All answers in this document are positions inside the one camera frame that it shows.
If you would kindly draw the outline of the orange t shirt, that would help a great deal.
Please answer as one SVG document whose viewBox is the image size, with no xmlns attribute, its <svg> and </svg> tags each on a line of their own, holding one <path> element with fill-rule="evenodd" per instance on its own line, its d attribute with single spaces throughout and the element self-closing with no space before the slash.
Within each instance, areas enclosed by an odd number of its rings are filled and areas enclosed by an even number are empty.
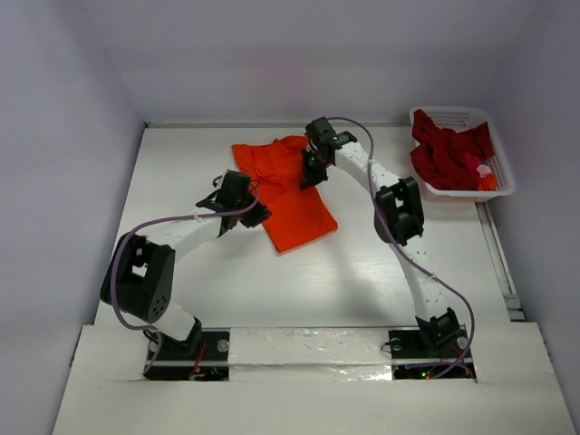
<svg viewBox="0 0 580 435">
<path fill-rule="evenodd" d="M 307 138 L 287 136 L 266 145 L 234 144 L 234 162 L 259 182 L 259 201 L 271 211 L 263 226 L 279 254 L 310 244 L 338 229 L 317 188 L 300 188 Z"/>
</svg>

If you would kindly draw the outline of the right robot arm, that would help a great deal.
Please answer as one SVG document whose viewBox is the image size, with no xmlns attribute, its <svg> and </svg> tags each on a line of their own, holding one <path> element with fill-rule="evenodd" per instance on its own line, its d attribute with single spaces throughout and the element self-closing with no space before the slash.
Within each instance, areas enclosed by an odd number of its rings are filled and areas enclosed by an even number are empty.
<svg viewBox="0 0 580 435">
<path fill-rule="evenodd" d="M 366 127 L 370 147 L 365 150 L 349 131 L 336 131 L 334 118 L 318 118 L 305 127 L 308 145 L 302 151 L 300 188 L 328 180 L 333 166 L 355 179 L 371 196 L 373 225 L 379 238 L 397 256 L 407 280 L 418 329 L 409 352 L 413 359 L 435 358 L 460 333 L 458 318 L 442 284 L 431 270 L 422 240 L 425 217 L 418 182 L 389 172 L 374 158 L 375 142 Z"/>
</svg>

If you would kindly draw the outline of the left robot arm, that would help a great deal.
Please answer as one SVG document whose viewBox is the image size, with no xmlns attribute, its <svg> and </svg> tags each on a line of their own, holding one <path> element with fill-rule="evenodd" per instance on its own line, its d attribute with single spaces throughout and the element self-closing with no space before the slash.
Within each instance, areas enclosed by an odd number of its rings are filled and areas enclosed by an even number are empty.
<svg viewBox="0 0 580 435">
<path fill-rule="evenodd" d="M 153 219 L 122 235 L 101 285 L 101 301 L 121 324 L 156 345 L 168 343 L 182 358 L 198 352 L 201 324 L 171 300 L 178 261 L 238 224 L 256 227 L 271 216 L 259 200 L 259 182 L 247 174 L 228 170 L 212 185 L 191 213 Z"/>
</svg>

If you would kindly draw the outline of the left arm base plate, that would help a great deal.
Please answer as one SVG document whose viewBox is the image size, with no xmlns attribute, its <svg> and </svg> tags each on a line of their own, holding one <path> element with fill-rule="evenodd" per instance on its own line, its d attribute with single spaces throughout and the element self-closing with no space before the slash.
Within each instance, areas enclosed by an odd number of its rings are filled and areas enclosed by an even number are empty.
<svg viewBox="0 0 580 435">
<path fill-rule="evenodd" d="M 229 329 L 203 329 L 200 344 L 191 352 L 164 337 L 158 358 L 144 377 L 150 381 L 227 381 L 229 340 Z"/>
</svg>

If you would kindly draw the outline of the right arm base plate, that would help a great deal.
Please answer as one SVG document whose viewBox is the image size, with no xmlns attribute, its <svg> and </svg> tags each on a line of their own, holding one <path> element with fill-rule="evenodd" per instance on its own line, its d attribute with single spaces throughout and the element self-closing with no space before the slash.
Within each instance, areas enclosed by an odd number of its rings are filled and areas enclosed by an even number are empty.
<svg viewBox="0 0 580 435">
<path fill-rule="evenodd" d="M 381 351 L 391 357 L 394 380 L 427 381 L 447 370 L 463 354 L 468 341 L 464 327 L 459 335 L 437 349 L 428 348 L 418 329 L 390 330 Z"/>
</svg>

